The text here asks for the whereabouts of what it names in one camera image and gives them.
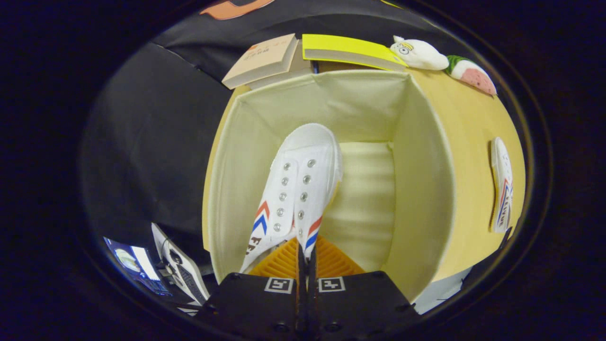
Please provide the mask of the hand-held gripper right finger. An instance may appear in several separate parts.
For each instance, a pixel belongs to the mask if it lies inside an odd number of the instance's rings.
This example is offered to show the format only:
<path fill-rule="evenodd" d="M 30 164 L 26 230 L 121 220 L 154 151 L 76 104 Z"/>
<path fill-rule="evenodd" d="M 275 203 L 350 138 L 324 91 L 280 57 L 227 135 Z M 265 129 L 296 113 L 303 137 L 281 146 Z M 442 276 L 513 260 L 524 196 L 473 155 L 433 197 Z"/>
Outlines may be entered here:
<path fill-rule="evenodd" d="M 316 242 L 310 266 L 310 334 L 394 334 L 420 320 L 385 272 L 366 272 L 324 237 Z"/>

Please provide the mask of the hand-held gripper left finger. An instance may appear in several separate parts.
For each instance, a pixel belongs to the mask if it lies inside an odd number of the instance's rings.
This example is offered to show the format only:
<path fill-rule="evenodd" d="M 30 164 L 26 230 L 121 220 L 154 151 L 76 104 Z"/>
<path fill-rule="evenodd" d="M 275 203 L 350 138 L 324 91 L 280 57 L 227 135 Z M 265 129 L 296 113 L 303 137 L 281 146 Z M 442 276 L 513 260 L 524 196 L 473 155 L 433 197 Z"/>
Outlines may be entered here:
<path fill-rule="evenodd" d="M 294 277 L 228 274 L 196 315 L 223 334 L 297 334 L 298 271 Z"/>

